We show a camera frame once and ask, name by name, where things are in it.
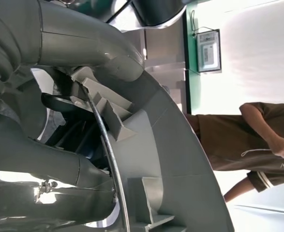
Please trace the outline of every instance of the black cable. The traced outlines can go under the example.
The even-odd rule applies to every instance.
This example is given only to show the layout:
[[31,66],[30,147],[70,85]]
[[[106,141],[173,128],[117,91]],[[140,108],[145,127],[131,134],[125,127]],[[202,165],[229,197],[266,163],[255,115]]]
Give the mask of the black cable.
[[191,13],[190,13],[190,23],[191,23],[191,30],[192,31],[192,36],[196,36],[196,32],[199,31],[199,29],[202,29],[202,28],[206,28],[206,29],[208,29],[208,30],[214,30],[214,29],[208,28],[208,27],[200,27],[200,28],[196,29],[196,24],[194,22],[194,13],[195,13],[194,10],[191,11]]
[[195,32],[196,24],[194,23],[194,10],[191,11],[190,13],[190,23],[191,23],[191,30]]
[[126,3],[125,3],[123,6],[122,6],[122,8],[118,10],[116,13],[113,14],[112,17],[109,18],[106,23],[110,23],[110,22],[113,21],[117,16],[119,16],[121,12],[124,11],[125,8],[127,8],[127,6],[131,4],[132,2],[133,2],[133,0],[128,0]]
[[211,28],[208,28],[208,27],[200,27],[200,28],[196,29],[196,31],[199,30],[201,28],[206,28],[206,29],[208,29],[208,30],[215,30],[215,29],[211,29]]

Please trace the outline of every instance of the brown shirt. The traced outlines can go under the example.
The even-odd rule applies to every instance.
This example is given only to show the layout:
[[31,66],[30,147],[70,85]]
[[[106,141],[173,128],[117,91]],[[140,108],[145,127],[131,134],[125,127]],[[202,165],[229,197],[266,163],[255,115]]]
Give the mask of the brown shirt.
[[[251,104],[284,138],[284,104]],[[284,183],[284,159],[272,154],[242,116],[198,115],[197,119],[201,143],[214,170],[251,170],[248,176],[257,191]]]

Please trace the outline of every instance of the person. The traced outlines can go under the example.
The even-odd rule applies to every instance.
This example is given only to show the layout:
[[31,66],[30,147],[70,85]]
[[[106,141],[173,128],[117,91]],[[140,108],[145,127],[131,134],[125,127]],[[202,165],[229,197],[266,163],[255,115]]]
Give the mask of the person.
[[284,104],[246,103],[241,116],[186,115],[213,170],[249,170],[226,202],[284,183]]

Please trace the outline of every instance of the curved metal pipe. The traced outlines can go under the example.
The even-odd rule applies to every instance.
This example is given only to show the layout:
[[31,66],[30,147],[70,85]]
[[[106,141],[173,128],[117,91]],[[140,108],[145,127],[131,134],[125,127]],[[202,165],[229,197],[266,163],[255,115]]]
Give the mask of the curved metal pipe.
[[[143,71],[143,58],[121,32],[110,25],[45,1],[0,0],[0,80],[8,80],[20,65],[36,64],[91,66],[97,75],[102,73],[123,81],[137,80]],[[100,119],[97,117],[99,125],[102,122]],[[105,142],[113,154],[109,141]],[[114,157],[109,158],[118,183],[117,191],[121,194],[119,199],[123,200],[124,226],[128,232],[120,176],[116,172]],[[20,165],[12,163],[11,168],[18,170]]]

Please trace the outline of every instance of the gray painted metal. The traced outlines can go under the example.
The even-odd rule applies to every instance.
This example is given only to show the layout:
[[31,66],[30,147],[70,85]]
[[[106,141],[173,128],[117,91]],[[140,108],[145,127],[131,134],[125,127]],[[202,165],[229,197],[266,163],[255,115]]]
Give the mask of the gray painted metal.
[[86,87],[92,99],[99,93],[103,98],[108,99],[125,110],[131,105],[131,102],[97,82],[89,67],[82,67],[77,73],[73,73],[72,79]]
[[[83,101],[82,99],[73,96],[70,97],[71,101],[60,99],[57,97],[55,98],[60,102],[74,105],[76,107],[94,113],[93,109],[87,101]],[[109,126],[109,131],[116,141],[127,139],[136,134],[136,132],[134,131],[125,127],[122,121],[122,119],[127,118],[128,115],[131,115],[131,113],[118,105],[111,103],[107,99],[100,98],[99,101],[97,101],[97,104],[95,103],[95,100],[93,101],[94,106],[96,107],[96,111],[104,118],[104,120]]]
[[127,204],[125,202],[124,188],[122,187],[122,182],[120,177],[120,173],[118,168],[117,162],[116,161],[115,155],[113,153],[113,149],[111,143],[109,142],[109,136],[107,135],[106,128],[105,128],[104,123],[103,122],[99,111],[97,111],[91,96],[89,93],[87,93],[84,88],[83,90],[84,93],[88,96],[88,101],[91,110],[94,112],[94,117],[97,120],[97,123],[99,125],[100,131],[101,132],[102,140],[103,141],[103,146],[107,154],[107,158],[109,159],[110,169],[116,187],[116,191],[119,195],[119,204],[122,208],[122,213],[122,224],[125,228],[125,232],[130,232],[129,218],[128,215],[128,209]]
[[[165,89],[143,71],[142,57],[119,31],[48,2],[0,0],[0,80],[7,81],[20,65],[35,64],[90,66],[100,84],[133,103],[128,109],[133,115],[123,124],[137,134],[118,142],[109,134],[112,143],[109,149],[114,151],[125,197],[128,195],[128,178],[157,177],[162,181],[163,194],[152,198],[156,192],[153,189],[146,194],[159,215],[174,216],[169,226],[189,232],[233,231],[219,186],[198,139]],[[6,224],[0,230],[16,228],[10,224],[11,217],[35,214],[36,219],[43,219],[27,221],[30,224],[24,224],[22,218],[14,220],[20,223],[20,231],[46,231],[49,228],[40,226],[63,226],[58,221],[71,221],[69,219],[74,218],[76,208],[85,212],[78,214],[80,217],[76,221],[91,221],[102,220],[113,207],[112,179],[108,175],[85,158],[29,140],[17,124],[3,116],[0,116],[0,170],[50,176],[86,189],[83,194],[89,191],[86,202],[85,195],[74,189],[70,197],[76,201],[63,201],[61,207],[41,207],[35,204],[33,187],[5,183],[0,194],[3,206],[0,216],[10,220],[3,220]],[[43,183],[42,190],[51,187]],[[26,215],[18,213],[20,207],[24,207]],[[128,210],[134,212],[131,205],[128,205]],[[67,212],[66,217],[62,217],[63,212]],[[128,229],[126,222],[122,225],[119,217],[107,228],[76,226],[63,231],[116,231],[125,226]]]
[[151,224],[136,223],[136,224],[133,224],[131,227],[132,227],[132,231],[149,232],[149,230],[171,221],[174,218],[174,216],[171,216],[171,215],[156,215],[154,216],[154,221]]
[[166,226],[156,227],[152,231],[153,232],[186,232],[187,228],[181,226]]
[[158,177],[128,178],[130,203],[134,208],[136,220],[153,224],[163,197],[162,179]]

